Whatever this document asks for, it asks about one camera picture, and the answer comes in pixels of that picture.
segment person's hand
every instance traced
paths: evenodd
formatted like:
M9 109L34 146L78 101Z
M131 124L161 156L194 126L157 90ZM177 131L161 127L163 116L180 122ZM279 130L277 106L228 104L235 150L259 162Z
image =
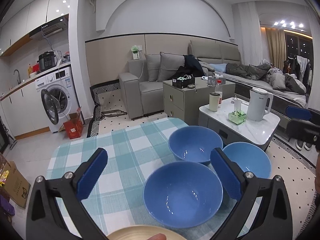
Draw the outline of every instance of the person's hand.
M317 164L316 164L315 188L316 188L316 192L320 194L320 154L318 155Z
M164 234L157 234L150 237L148 240L167 240L167 237Z

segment metal screw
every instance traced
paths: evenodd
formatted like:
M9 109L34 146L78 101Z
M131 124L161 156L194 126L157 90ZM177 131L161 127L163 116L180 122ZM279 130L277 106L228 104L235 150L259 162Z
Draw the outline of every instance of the metal screw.
M39 176L39 177L36 178L36 182L39 183L39 182L41 182L41 181L43 181L43 177L42 177L42 176Z
M248 178L248 179L252 179L253 178L253 173L251 171L248 171L245 173L245 176Z
M73 177L73 173L72 172L67 172L66 174L64 174L64 177L66 178L66 179L71 179L72 177Z
M279 182L281 182L281 181L283 180L280 175L276 175L276 176L275 176L275 179L276 179L276 181L279 181Z

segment side table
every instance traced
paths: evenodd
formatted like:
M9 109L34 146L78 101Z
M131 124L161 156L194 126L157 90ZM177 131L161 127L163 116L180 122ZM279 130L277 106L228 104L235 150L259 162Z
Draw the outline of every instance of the side table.
M221 108L217 112L209 110L209 105L199 108L200 126L214 130L220 135L224 144L233 142L249 142L266 150L280 122L280 118L273 113L266 114L261 122L250 119L236 125L229 121L228 114L234 111L232 98L222 100ZM248 106L241 104L241 110L247 112Z
M199 107L209 104L209 94L215 90L215 86L208 87L207 84L207 81L198 77L195 89L179 89L172 86L171 80L164 81L164 112L188 125L198 125ZM226 81L226 84L222 85L222 99L233 98L235 87L234 83Z

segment light blue bowl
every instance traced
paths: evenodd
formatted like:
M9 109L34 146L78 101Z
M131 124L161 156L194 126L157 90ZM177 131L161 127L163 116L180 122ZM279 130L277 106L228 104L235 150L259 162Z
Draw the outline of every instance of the light blue bowl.
M147 179L143 201L150 215L172 228L191 228L214 216L223 197L219 178L206 166L174 162Z
M223 152L244 171L251 171L258 178L268 179L271 175L269 157L259 147L246 142L230 143Z
M202 126L187 126L180 128L169 137L169 148L180 160L195 163L210 163L211 151L223 148L221 137Z

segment printed cat logo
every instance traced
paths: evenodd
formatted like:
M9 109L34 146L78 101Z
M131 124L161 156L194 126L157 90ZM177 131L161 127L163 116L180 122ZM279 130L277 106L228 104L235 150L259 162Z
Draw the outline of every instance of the printed cat logo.
M21 195L21 197L26 198L27 197L27 190L24 187L22 187L22 190L23 190L23 194Z

